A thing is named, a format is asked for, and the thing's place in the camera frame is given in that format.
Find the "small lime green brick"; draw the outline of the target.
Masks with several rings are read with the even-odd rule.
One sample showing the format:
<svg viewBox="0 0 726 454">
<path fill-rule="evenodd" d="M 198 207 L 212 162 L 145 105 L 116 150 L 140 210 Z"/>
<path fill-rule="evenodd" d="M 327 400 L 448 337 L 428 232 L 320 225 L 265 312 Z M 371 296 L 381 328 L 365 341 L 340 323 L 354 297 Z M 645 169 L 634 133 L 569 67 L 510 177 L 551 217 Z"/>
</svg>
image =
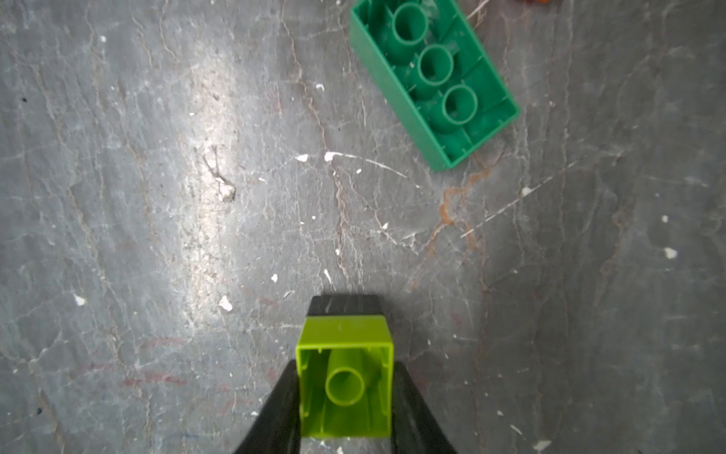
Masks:
<svg viewBox="0 0 726 454">
<path fill-rule="evenodd" d="M 307 317 L 296 346 L 302 436 L 389 437 L 393 361 L 384 316 Z"/>
</svg>

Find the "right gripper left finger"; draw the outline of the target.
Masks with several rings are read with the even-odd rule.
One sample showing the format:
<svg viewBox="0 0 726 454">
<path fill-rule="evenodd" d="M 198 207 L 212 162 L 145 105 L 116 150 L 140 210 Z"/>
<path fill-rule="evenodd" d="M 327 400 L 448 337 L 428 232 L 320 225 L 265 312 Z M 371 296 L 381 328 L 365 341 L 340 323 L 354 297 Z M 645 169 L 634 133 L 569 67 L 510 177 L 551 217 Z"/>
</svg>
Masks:
<svg viewBox="0 0 726 454">
<path fill-rule="evenodd" d="M 301 446 L 300 384 L 296 361 L 289 361 L 259 416 L 235 454 L 298 454 Z"/>
</svg>

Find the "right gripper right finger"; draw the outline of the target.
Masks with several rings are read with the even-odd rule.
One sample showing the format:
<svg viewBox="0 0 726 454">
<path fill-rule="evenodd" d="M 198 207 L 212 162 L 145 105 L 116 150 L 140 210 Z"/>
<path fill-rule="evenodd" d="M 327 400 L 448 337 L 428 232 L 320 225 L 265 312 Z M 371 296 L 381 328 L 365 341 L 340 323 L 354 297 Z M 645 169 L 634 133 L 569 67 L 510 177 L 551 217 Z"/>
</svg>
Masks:
<svg viewBox="0 0 726 454">
<path fill-rule="evenodd" d="M 391 416 L 392 453 L 457 453 L 401 361 L 393 367 Z"/>
</svg>

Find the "dark green lego brick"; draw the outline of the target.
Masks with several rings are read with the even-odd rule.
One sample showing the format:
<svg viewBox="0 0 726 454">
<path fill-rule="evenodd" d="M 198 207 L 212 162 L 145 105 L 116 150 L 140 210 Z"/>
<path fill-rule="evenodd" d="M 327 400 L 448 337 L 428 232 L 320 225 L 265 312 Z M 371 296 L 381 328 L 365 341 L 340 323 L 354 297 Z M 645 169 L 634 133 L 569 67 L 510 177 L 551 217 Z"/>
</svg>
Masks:
<svg viewBox="0 0 726 454">
<path fill-rule="evenodd" d="M 359 1 L 349 40 L 434 171 L 461 164 L 520 113 L 456 1 Z"/>
</svg>

